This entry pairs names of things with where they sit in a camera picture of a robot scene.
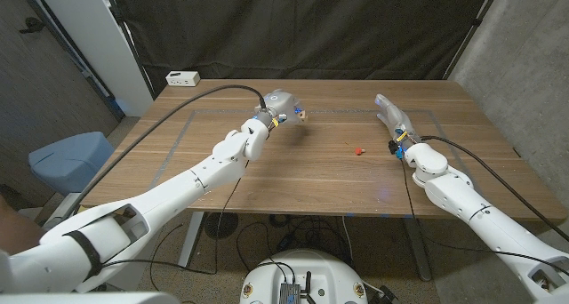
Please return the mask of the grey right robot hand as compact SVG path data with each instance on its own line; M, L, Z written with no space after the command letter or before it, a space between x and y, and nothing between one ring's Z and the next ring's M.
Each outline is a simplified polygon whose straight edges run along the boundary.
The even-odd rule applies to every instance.
M376 95L375 103L379 106L377 117L386 125L393 141L401 143L404 148L421 142L421 136L405 112L381 94Z

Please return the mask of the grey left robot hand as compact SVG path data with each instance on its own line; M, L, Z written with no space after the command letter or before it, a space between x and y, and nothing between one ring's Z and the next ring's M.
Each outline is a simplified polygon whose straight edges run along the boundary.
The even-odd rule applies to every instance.
M283 89L276 89L264 97L266 111L278 124L301 124L307 117L301 101Z

